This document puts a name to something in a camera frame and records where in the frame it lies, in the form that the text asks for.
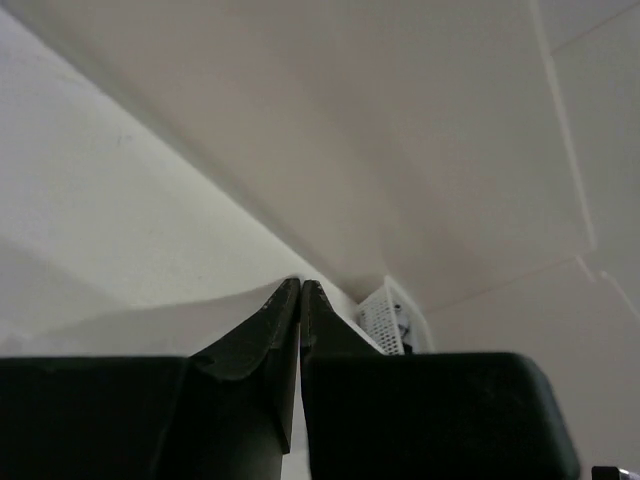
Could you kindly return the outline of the white tank top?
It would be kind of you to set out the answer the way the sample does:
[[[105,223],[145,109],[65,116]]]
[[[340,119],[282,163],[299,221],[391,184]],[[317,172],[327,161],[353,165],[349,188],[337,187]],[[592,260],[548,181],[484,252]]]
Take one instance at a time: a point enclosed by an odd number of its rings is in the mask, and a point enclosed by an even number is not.
[[[1,353],[187,354],[318,270],[9,14]]]

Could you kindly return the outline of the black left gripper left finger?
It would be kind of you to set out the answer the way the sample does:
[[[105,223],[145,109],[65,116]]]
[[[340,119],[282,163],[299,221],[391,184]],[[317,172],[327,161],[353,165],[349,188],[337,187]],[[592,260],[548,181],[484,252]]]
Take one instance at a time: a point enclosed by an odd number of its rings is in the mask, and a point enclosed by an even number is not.
[[[291,449],[301,282],[284,280],[237,327],[193,357],[190,479],[278,479]]]

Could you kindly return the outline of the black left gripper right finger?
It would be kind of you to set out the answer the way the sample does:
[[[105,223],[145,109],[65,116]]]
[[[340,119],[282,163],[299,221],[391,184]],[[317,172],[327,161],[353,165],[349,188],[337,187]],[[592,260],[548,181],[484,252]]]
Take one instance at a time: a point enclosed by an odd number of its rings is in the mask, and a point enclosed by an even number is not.
[[[355,479],[364,421],[352,419],[363,394],[357,378],[378,352],[334,310],[321,284],[301,292],[300,373],[311,477]]]

